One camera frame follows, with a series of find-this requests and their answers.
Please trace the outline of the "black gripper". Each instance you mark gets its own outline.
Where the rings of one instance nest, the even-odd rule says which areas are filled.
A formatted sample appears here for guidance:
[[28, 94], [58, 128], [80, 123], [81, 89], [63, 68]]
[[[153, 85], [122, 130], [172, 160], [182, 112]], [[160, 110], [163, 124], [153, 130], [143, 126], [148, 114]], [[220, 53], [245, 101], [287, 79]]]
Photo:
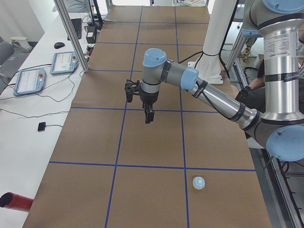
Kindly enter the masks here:
[[158, 92], [156, 93], [147, 93], [145, 91], [140, 92], [140, 99], [142, 101], [142, 107], [144, 108], [145, 112], [145, 123], [149, 124], [150, 122], [153, 122], [154, 120], [154, 110], [150, 107], [153, 106], [153, 104], [158, 99]]

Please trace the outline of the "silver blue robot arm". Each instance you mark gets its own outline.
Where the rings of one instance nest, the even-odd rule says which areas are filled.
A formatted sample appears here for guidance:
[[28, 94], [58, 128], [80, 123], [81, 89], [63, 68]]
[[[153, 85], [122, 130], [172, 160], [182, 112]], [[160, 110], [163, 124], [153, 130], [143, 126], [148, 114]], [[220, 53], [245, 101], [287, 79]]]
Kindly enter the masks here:
[[200, 71], [169, 60], [158, 48], [145, 51], [140, 98], [146, 122], [153, 120], [161, 82], [180, 87], [236, 122], [274, 157], [304, 157], [304, 116], [299, 110], [298, 30], [304, 22], [301, 0], [247, 0], [244, 26], [264, 39], [266, 110], [246, 107], [199, 78]]

